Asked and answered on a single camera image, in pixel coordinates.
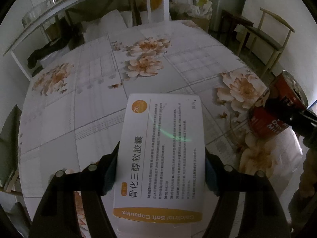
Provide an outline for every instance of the flower pattern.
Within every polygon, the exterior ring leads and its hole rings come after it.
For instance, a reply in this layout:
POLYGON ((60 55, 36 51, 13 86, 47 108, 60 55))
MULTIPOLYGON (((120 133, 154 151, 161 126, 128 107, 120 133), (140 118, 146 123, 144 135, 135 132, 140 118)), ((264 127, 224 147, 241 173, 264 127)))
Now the flower pattern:
POLYGON ((267 101, 267 99, 270 97, 270 89, 268 88, 261 97, 259 97, 259 99, 255 102, 255 106, 256 107, 260 107, 263 106, 265 107, 265 103, 267 101))
POLYGON ((221 76, 227 87, 217 88, 218 99, 231 102, 232 109, 239 113, 248 111, 266 89, 261 80, 253 74, 243 74, 235 70, 222 73, 221 76))
MULTIPOLYGON (((72 170, 72 169, 66 169, 65 173, 67 175, 69 175, 69 174, 75 173, 75 171, 72 170)), ((88 230, 88 226, 84 222, 84 220, 86 220, 86 217, 85 217, 85 211, 84 211, 84 206, 83 206, 83 203, 82 203, 81 193, 80 192, 78 192, 78 191, 74 192, 74 200, 75 200, 75 208, 76 208, 78 224, 79 224, 80 228, 84 228, 84 229, 88 230)), ((80 233, 81 233, 81 236, 83 238, 86 238, 86 236, 82 232, 82 230, 80 230, 80 233)))
POLYGON ((43 73, 38 80, 34 83, 32 90, 40 89, 40 94, 47 96, 48 93, 60 92, 63 94, 67 91, 66 82, 64 81, 74 67, 73 64, 63 63, 50 71, 43 73))
POLYGON ((128 72, 129 77, 137 77, 138 75, 147 77, 154 76, 158 70, 163 69, 161 61, 154 58, 155 51, 149 54, 142 54, 139 59, 129 61, 128 72))
POLYGON ((150 37, 136 42, 133 46, 129 47, 128 50, 131 56, 139 56, 143 53, 150 52, 155 52, 156 55, 162 55, 170 45, 171 41, 166 38, 154 39, 150 37))
POLYGON ((117 41, 112 42, 112 43, 111 43, 111 46, 112 46, 112 48, 113 48, 114 51, 120 51, 120 50, 126 51, 126 49, 127 49, 127 47, 124 46, 124 45, 122 44, 122 42, 119 43, 119 42, 117 42, 117 41))
POLYGON ((256 171, 261 170, 268 178, 271 177, 274 167, 277 165, 272 154, 276 147, 275 139, 261 140, 249 132, 245 136, 245 143, 247 148, 241 155, 239 171, 254 175, 256 171))

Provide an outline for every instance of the chair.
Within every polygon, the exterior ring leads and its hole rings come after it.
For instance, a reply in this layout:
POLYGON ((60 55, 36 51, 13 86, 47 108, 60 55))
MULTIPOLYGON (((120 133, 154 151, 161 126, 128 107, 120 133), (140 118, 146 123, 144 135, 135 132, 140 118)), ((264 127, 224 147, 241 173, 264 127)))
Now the chair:
POLYGON ((12 109, 0 133, 0 191, 23 196, 12 191, 19 176, 18 171, 18 133, 21 110, 17 105, 12 109))
POLYGON ((260 10, 263 11, 263 14, 262 14, 262 18, 260 20, 259 26, 257 28, 256 27, 251 27, 251 26, 245 26, 247 31, 244 33, 244 36, 243 36, 242 41, 240 43, 239 49, 237 51, 237 56, 240 55, 243 43, 244 43, 245 38, 246 38, 248 33, 250 33, 250 34, 255 36, 254 39, 253 39, 253 42, 251 44, 251 48, 250 48, 249 54, 251 54, 252 49, 254 47, 254 44, 255 44, 257 38, 261 38, 264 42, 266 42, 268 45, 270 45, 273 48, 273 53, 272 53, 270 59, 268 60, 266 66, 265 66, 265 69, 263 70, 263 72, 262 72, 262 74, 260 76, 260 78, 262 78, 263 75, 265 74, 265 72, 268 69, 273 68, 273 66, 277 63, 277 61, 279 60, 279 58, 282 55, 282 52, 284 51, 284 49, 286 47, 286 44, 287 44, 287 42, 289 40, 289 36, 291 35, 291 32, 295 32, 295 30, 285 20, 283 20, 280 16, 278 16, 277 14, 275 14, 273 12, 270 12, 268 10, 265 10, 263 8, 260 8, 260 10), (264 20, 264 17, 265 17, 266 13, 268 15, 272 16, 278 22, 282 23, 287 28, 289 28, 289 32, 287 34, 287 37, 286 37, 283 45, 279 44, 277 41, 275 41, 268 34, 266 34, 264 31, 261 30, 262 23, 263 23, 263 20, 264 20))
POLYGON ((228 30, 227 38, 226 38, 226 41, 224 43, 224 45, 226 47, 228 47, 229 41, 230 41, 230 39, 233 35, 233 32, 238 24, 240 24, 242 26, 253 27, 253 22, 248 20, 247 18, 243 17, 240 13, 222 10, 220 18, 221 18, 221 20, 220 20, 220 24, 219 24, 219 28, 218 28, 218 33, 217 33, 217 40, 218 41, 220 40, 220 34, 222 31, 224 21, 227 20, 230 22, 230 28, 228 30))

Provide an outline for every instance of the wooden chair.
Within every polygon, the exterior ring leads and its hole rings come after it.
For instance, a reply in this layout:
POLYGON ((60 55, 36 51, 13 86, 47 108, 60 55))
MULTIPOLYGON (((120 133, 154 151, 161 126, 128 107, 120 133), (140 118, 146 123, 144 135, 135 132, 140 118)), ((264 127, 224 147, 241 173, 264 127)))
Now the wooden chair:
POLYGON ((268 45, 270 45, 273 48, 273 53, 272 53, 270 59, 268 60, 266 66, 265 66, 265 69, 263 70, 263 72, 262 72, 262 74, 260 76, 260 78, 262 78, 263 75, 265 74, 265 72, 268 69, 273 68, 273 66, 277 63, 277 61, 279 60, 279 58, 282 55, 282 52, 284 51, 284 49, 286 47, 286 44, 287 44, 287 42, 289 40, 289 36, 291 35, 291 32, 295 32, 295 30, 285 20, 283 20, 279 15, 277 15, 277 14, 275 14, 273 12, 270 12, 268 10, 265 10, 263 8, 260 8, 260 10, 263 11, 263 14, 262 14, 262 18, 260 20, 259 26, 257 28, 256 27, 251 27, 251 26, 245 26, 247 31, 244 33, 244 36, 243 36, 242 41, 240 43, 239 49, 237 51, 237 56, 240 55, 243 43, 244 43, 245 38, 246 38, 248 33, 250 33, 251 35, 255 36, 254 39, 253 39, 253 42, 251 44, 251 48, 250 48, 249 54, 251 54, 252 49, 254 47, 254 44, 255 44, 257 38, 261 38, 264 42, 266 42, 268 45), (282 23, 287 28, 289 28, 289 32, 287 34, 287 37, 286 37, 283 45, 279 44, 276 40, 274 40, 268 34, 266 34, 264 31, 261 30, 262 23, 263 23, 263 20, 264 20, 264 17, 265 17, 266 13, 268 15, 272 16, 278 22, 282 23))
POLYGON ((0 191, 23 196, 21 192, 12 191, 18 171, 18 133, 21 110, 17 105, 7 117, 0 133, 0 191))

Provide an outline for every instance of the orange circle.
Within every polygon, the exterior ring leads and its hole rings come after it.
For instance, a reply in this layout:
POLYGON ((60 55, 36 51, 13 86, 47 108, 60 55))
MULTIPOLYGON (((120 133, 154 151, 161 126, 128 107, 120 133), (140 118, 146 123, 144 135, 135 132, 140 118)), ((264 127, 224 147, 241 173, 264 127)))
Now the orange circle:
POLYGON ((132 104, 132 111, 135 113, 143 113, 147 109, 147 103, 144 100, 136 100, 132 104))

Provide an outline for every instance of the chair backrest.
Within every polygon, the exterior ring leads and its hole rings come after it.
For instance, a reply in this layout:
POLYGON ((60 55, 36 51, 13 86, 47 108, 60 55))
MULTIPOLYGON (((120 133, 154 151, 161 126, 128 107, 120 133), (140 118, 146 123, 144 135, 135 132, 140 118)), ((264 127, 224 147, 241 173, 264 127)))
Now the chair backrest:
POLYGON ((17 169, 20 116, 21 110, 16 105, 7 117, 0 133, 0 187, 8 182, 17 169))
POLYGON ((285 46, 286 46, 286 44, 287 44, 287 42, 289 40, 289 37, 291 35, 291 32, 295 33, 295 30, 285 20, 283 20, 279 15, 277 15, 277 14, 271 12, 271 11, 268 11, 266 9, 263 9, 263 8, 260 8, 260 10, 263 11, 263 14, 262 14, 258 29, 261 29, 266 13, 268 15, 272 16, 274 19, 276 19, 278 22, 280 22, 281 24, 283 24, 284 26, 286 26, 289 29, 287 37, 286 37, 286 39, 284 41, 284 44, 283 44, 283 48, 285 48, 285 46))

